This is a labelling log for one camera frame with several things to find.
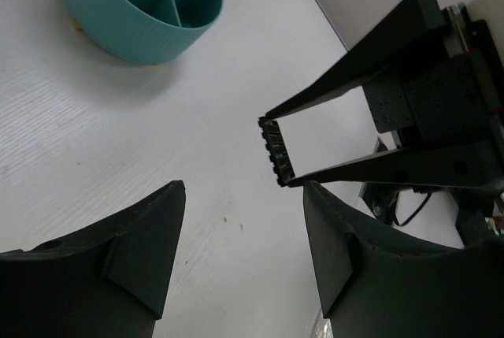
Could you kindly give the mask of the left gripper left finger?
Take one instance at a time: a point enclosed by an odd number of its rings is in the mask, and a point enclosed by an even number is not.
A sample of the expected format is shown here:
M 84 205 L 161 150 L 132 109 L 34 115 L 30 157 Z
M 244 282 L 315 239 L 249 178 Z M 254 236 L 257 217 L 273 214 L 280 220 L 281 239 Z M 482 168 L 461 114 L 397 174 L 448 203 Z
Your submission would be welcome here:
M 152 336 L 185 204 L 184 183 L 174 180 L 73 233 L 2 253 L 2 336 Z

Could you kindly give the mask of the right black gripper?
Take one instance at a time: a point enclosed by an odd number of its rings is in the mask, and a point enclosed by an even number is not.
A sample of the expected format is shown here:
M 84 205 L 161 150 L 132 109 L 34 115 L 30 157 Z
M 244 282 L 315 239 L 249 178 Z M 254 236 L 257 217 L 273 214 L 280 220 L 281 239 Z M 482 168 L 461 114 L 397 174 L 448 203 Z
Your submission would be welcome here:
M 500 235 L 503 68 L 486 21 L 464 6 L 402 0 L 311 86 L 265 117 L 317 106 L 377 75 L 364 86 L 365 97 L 377 129 L 391 133 L 399 149 L 294 178 L 289 186 L 374 183 L 362 187 L 361 197 L 375 218 L 396 227 L 420 213 L 419 207 L 398 213 L 402 191 L 425 198 L 445 191 L 464 244 Z

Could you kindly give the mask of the black lego plate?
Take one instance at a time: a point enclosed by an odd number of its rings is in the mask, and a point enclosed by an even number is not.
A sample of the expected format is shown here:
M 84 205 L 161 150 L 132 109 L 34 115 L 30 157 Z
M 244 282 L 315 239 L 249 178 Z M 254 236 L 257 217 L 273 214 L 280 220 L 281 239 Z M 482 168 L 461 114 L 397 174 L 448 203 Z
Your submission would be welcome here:
M 295 178 L 295 172 L 287 153 L 280 126 L 277 121 L 269 120 L 266 117 L 260 117 L 258 125 L 261 128 L 261 136 L 265 140 L 265 148 L 269 152 L 273 172 L 277 176 L 277 183 L 281 187 L 286 187 Z

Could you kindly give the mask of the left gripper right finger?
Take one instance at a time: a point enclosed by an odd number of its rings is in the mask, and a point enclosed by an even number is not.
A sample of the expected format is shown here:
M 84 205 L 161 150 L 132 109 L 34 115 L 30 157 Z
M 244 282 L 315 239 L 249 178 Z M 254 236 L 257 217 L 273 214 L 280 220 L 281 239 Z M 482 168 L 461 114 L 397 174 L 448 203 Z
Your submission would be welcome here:
M 452 248 L 303 188 L 323 316 L 336 337 L 500 337 L 503 240 Z

